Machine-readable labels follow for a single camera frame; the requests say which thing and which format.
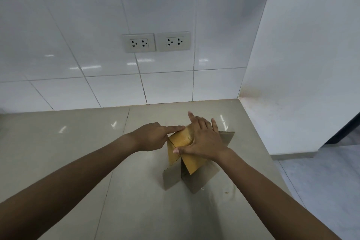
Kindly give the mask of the person's right hand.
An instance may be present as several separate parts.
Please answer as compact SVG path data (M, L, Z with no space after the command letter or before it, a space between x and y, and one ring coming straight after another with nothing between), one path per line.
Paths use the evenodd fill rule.
M220 137L220 133L216 133L212 129L212 123L206 120L207 129L200 129L197 117L192 112L188 112L188 117L193 128L193 142L191 145L194 148L195 156L217 162L223 152L228 151Z

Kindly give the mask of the person's left hand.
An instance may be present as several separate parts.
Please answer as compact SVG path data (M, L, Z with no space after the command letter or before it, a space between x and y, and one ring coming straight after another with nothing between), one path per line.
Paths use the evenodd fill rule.
M130 132L134 151L154 151L162 148L168 140L168 134L185 129L183 125L162 126L158 122L149 123Z

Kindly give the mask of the brown cardboard box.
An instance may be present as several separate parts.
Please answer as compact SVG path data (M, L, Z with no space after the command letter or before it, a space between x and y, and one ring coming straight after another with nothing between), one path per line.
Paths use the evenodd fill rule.
M163 172L163 186L170 189L181 180L191 193L195 194L220 170L213 162L194 155L178 155L173 150L179 146L189 146L194 140L191 125L169 136L167 150L169 167Z

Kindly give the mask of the person's right forearm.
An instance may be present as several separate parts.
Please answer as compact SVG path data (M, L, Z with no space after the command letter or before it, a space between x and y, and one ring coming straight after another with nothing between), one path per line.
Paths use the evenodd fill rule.
M275 240L341 240L232 149L220 147L215 162L236 185Z

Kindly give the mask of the person's left forearm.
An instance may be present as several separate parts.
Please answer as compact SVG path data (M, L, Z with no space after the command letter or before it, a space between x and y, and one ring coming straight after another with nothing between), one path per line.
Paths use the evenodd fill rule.
M37 240L141 143L126 134L61 167L0 203L0 240Z

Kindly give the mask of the white double wall socket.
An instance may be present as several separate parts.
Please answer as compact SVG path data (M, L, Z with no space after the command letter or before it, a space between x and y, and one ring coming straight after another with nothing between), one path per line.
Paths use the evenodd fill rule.
M155 44L158 52L187 51L191 49L191 32L157 33Z
M126 53L155 52L155 36L146 34L123 34L123 48Z

